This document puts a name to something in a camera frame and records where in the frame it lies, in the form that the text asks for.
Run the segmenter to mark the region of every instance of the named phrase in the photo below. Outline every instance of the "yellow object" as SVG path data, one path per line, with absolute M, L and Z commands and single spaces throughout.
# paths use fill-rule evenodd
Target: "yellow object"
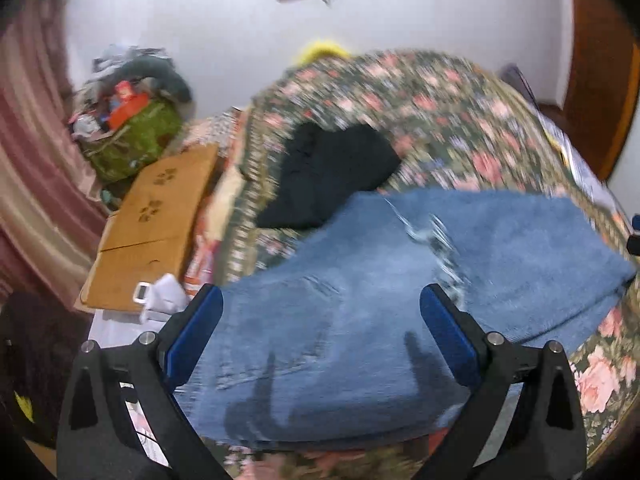
M 16 392 L 14 392 L 15 400 L 20 406 L 20 409 L 24 413 L 24 416 L 29 419 L 31 424 L 35 424 L 33 421 L 33 407 L 31 406 L 31 399 L 29 397 L 21 397 Z
M 341 57 L 343 59 L 349 59 L 351 54 L 333 41 L 316 41 L 303 49 L 300 57 L 298 58 L 297 65 L 308 65 L 309 63 L 313 63 L 323 57 Z

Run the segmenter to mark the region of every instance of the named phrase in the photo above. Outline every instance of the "striped curtain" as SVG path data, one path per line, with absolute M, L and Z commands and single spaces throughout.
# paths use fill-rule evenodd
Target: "striped curtain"
M 105 222 L 66 129 L 63 38 L 63 0 L 26 0 L 0 38 L 0 304 L 27 290 L 70 308 Z

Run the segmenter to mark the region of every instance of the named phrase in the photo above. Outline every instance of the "black cloth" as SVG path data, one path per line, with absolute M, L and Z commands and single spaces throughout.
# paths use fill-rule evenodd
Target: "black cloth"
M 28 292 L 13 292 L 2 306 L 0 403 L 25 437 L 55 445 L 66 382 L 90 327 L 87 314 Z M 33 424 L 14 392 L 31 401 Z
M 286 149 L 278 194 L 257 216 L 258 227 L 320 227 L 353 193 L 384 184 L 401 161 L 368 124 L 327 132 L 303 123 Z

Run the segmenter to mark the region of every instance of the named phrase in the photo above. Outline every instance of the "small screen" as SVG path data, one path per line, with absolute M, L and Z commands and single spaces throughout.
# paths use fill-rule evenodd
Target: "small screen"
M 140 285 L 140 288 L 138 289 L 138 293 L 136 294 L 136 299 L 144 300 L 146 296 L 146 290 L 148 288 L 149 288 L 148 285 Z

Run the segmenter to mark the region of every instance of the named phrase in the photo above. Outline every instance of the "bed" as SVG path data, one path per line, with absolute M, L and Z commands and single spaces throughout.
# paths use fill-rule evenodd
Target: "bed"
M 242 118 L 233 120 L 242 140 L 237 170 L 244 183 L 229 202 L 228 225 L 216 246 L 216 284 L 276 266 L 308 235 L 253 224 L 277 190 L 284 143 L 304 120 L 329 129 L 368 123 L 390 137 L 411 136 L 410 154 L 380 192 L 440 186 L 569 196 L 607 244 L 632 258 L 625 251 L 624 217 L 562 131 L 497 77 L 467 60 L 413 50 L 320 60 L 289 70 L 254 98 Z M 192 137 L 197 142 L 220 140 L 198 131 Z M 638 396 L 639 316 L 636 279 L 623 301 L 570 357 L 590 465 L 615 438 Z M 410 478 L 444 434 L 348 452 L 253 453 L 205 440 L 235 478 L 373 480 Z

